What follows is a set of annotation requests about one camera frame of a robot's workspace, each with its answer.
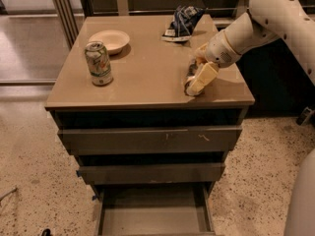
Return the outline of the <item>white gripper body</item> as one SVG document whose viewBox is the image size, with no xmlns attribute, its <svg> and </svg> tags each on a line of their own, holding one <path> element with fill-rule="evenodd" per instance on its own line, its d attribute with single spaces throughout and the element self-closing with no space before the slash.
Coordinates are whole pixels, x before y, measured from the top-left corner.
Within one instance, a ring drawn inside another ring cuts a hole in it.
<svg viewBox="0 0 315 236">
<path fill-rule="evenodd" d="M 207 44 L 205 57 L 208 62 L 214 62 L 220 68 L 226 68 L 237 62 L 241 55 L 232 48 L 225 31 L 221 30 Z"/>
</svg>

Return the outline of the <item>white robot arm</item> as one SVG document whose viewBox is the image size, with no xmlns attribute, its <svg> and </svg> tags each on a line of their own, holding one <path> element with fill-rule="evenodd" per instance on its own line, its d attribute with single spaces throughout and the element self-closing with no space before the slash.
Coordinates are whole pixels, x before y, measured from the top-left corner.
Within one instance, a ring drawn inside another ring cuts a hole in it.
<svg viewBox="0 0 315 236">
<path fill-rule="evenodd" d="M 222 68 L 252 48 L 282 39 L 315 84 L 315 22 L 298 0 L 249 0 L 248 11 L 195 51 L 196 70 L 185 93 L 200 94 Z M 315 236 L 315 149 L 294 182 L 283 236 Z"/>
</svg>

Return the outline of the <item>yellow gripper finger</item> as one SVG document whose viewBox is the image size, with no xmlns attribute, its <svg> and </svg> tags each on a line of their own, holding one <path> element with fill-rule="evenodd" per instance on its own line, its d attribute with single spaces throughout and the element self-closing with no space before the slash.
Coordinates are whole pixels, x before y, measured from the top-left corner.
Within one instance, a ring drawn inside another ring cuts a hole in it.
<svg viewBox="0 0 315 236">
<path fill-rule="evenodd" d="M 207 59 L 205 57 L 205 52 L 206 52 L 207 46 L 208 46 L 208 44 L 205 43 L 195 50 L 194 56 L 195 56 L 195 60 L 196 60 L 197 64 L 207 62 Z"/>
<path fill-rule="evenodd" d="M 204 88 L 212 82 L 219 73 L 219 67 L 213 63 L 201 63 L 198 65 L 198 72 L 196 74 L 200 86 L 200 93 L 204 90 Z"/>
</svg>

